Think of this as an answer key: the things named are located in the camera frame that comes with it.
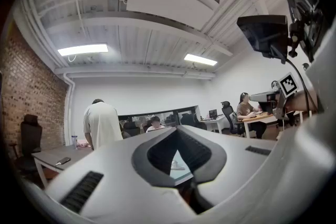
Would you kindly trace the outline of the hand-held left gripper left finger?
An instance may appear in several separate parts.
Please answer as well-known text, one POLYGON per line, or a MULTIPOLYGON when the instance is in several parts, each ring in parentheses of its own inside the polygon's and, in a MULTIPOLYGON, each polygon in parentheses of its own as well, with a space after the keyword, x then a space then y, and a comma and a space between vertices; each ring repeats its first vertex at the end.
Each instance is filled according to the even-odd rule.
POLYGON ((136 173, 154 187, 174 187, 171 164, 177 152, 178 132, 171 127, 162 134, 140 144, 132 154, 136 173))

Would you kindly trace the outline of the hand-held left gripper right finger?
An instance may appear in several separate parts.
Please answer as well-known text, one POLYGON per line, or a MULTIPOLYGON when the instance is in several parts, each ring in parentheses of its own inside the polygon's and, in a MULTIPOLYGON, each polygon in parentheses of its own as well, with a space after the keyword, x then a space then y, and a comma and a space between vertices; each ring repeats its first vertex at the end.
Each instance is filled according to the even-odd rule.
POLYGON ((224 168, 226 151, 186 127, 177 128, 177 150, 197 184, 213 181, 224 168))

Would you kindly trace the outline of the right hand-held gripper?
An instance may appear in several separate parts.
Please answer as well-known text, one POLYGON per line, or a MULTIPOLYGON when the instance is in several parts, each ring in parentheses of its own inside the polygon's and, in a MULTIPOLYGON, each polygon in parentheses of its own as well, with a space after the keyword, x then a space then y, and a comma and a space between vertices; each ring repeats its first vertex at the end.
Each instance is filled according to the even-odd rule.
POLYGON ((264 112, 272 114, 276 119, 287 120, 286 102, 297 90, 297 82, 290 72, 276 81, 276 86, 271 91, 252 94, 249 100, 258 102, 264 112))

